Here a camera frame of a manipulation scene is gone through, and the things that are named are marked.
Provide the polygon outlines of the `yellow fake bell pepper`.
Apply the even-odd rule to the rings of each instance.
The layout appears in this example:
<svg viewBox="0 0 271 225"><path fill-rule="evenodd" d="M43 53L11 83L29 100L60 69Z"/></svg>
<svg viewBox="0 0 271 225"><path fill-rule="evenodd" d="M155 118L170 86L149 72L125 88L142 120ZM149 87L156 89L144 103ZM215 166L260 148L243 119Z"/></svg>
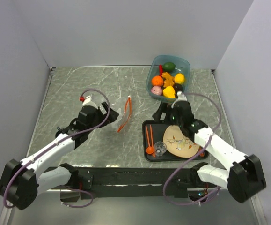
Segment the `yellow fake bell pepper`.
<svg viewBox="0 0 271 225"><path fill-rule="evenodd" d="M168 86L163 89L162 94L167 98L175 98L175 89L172 86Z"/></svg>

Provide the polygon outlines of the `dark brown fake fruit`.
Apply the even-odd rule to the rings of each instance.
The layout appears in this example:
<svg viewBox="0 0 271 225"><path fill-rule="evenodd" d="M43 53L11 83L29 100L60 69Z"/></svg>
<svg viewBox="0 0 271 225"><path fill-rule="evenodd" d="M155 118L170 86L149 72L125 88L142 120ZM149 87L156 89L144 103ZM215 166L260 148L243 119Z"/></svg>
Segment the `dark brown fake fruit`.
<svg viewBox="0 0 271 225"><path fill-rule="evenodd" d="M183 91L183 86L181 84L178 84L178 83L175 83L173 85L173 88L174 88L176 93L179 92L179 91Z"/></svg>

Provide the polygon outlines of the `purple fake onion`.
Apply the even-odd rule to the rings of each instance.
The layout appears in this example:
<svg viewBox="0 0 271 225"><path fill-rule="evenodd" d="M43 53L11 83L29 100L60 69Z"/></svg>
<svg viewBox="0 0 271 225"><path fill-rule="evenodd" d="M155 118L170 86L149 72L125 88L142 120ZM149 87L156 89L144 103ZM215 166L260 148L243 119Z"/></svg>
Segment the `purple fake onion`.
<svg viewBox="0 0 271 225"><path fill-rule="evenodd" d="M162 95L162 87L160 86L153 86L151 89L151 93L161 96Z"/></svg>

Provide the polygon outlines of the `tan fake ginger root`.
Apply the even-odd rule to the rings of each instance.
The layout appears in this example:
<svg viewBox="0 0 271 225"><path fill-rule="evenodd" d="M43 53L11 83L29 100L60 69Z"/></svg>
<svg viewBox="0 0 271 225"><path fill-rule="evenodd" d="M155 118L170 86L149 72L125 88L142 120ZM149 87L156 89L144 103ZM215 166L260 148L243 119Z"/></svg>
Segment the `tan fake ginger root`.
<svg viewBox="0 0 271 225"><path fill-rule="evenodd" d="M163 85L164 88L168 86L173 86L175 84L174 77L171 76L168 72L163 72L162 78L164 80L164 85Z"/></svg>

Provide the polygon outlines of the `yellow fake lemon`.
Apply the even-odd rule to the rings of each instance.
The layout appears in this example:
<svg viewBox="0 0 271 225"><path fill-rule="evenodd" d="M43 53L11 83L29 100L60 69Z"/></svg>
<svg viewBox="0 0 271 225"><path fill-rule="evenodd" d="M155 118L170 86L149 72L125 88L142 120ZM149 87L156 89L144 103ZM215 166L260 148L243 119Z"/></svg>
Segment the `yellow fake lemon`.
<svg viewBox="0 0 271 225"><path fill-rule="evenodd" d="M184 76L183 74L181 74L181 73L178 73L178 74L176 74L176 75L174 76L174 82L175 82L176 84L183 85L183 84L185 83L185 81L186 81L186 78L185 78L185 76Z"/></svg>

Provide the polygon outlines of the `clear zip top bag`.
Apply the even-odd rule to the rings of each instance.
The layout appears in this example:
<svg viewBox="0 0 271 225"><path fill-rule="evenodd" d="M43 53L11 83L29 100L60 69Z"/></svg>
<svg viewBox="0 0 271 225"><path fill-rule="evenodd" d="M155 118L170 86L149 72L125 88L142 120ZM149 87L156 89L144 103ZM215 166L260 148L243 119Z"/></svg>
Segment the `clear zip top bag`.
<svg viewBox="0 0 271 225"><path fill-rule="evenodd" d="M126 126L132 114L131 95L125 98L120 97L114 104L112 104L112 109L119 113L116 121L112 123L112 127L116 130L117 133L120 133Z"/></svg>

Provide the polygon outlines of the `orange fake fruit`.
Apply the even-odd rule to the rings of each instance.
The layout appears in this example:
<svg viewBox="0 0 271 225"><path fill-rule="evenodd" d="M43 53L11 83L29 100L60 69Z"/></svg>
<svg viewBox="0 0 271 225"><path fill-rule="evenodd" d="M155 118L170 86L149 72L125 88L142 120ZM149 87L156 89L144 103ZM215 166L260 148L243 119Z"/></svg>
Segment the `orange fake fruit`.
<svg viewBox="0 0 271 225"><path fill-rule="evenodd" d="M164 85L164 80L161 76L157 75L152 78L151 84L153 87L154 86L162 87Z"/></svg>

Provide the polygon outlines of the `green fake vegetable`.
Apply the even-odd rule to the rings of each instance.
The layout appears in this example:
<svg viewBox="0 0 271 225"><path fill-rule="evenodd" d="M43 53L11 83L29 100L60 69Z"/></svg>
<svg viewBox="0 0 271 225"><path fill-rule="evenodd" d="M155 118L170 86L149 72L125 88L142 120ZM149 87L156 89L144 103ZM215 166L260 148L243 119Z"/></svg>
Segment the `green fake vegetable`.
<svg viewBox="0 0 271 225"><path fill-rule="evenodd" d="M176 66L173 62L166 62L162 65L163 71L172 72L175 70Z"/></svg>

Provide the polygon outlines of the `red fake chili pepper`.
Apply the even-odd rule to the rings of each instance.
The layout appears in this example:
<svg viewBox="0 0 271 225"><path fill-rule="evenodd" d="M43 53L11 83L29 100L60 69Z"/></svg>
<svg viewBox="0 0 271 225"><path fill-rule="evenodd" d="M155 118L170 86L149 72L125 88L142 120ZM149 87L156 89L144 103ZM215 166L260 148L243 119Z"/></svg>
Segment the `red fake chili pepper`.
<svg viewBox="0 0 271 225"><path fill-rule="evenodd" d="M158 69L159 69L159 76L162 76L162 73L163 73L163 67L162 67L162 64L159 64L159 65L158 65Z"/></svg>

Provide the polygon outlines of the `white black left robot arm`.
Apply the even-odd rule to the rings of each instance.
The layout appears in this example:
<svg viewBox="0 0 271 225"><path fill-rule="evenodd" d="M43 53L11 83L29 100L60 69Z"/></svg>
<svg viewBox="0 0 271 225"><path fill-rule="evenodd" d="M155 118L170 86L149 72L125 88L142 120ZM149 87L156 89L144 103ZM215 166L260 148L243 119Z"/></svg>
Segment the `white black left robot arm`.
<svg viewBox="0 0 271 225"><path fill-rule="evenodd" d="M101 107L106 113L92 101L83 103L78 116L66 128L59 129L51 143L21 161L12 159L6 163L0 179L0 195L5 207L9 208L7 202L10 202L11 207L23 210L38 195L58 186L72 190L85 187L86 180L70 164L61 164L53 170L49 170L49 167L82 145L94 129L116 121L119 114L108 101L102 102Z"/></svg>

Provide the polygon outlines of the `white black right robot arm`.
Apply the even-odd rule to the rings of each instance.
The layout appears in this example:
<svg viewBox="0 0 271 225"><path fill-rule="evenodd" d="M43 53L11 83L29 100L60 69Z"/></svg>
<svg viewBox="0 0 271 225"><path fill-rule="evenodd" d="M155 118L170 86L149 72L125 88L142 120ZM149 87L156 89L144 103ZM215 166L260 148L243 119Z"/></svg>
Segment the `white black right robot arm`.
<svg viewBox="0 0 271 225"><path fill-rule="evenodd" d="M194 117L190 103L176 100L172 104L160 103L153 114L156 122L176 125L185 137L214 156L223 168L207 163L193 167L191 183L200 187L205 182L225 188L239 203L243 203L267 187L260 159L250 156L221 139L203 121Z"/></svg>

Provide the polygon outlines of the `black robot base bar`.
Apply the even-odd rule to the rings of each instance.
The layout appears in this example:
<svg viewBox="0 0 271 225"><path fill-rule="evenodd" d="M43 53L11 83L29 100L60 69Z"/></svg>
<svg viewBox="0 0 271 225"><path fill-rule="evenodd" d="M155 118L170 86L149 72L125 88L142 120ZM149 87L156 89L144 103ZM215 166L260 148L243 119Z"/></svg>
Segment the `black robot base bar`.
<svg viewBox="0 0 271 225"><path fill-rule="evenodd" d="M73 177L60 187L81 189L96 198L161 196L172 168L75 167ZM186 198L188 190L214 187L193 176L191 169L180 170L166 187L166 195Z"/></svg>

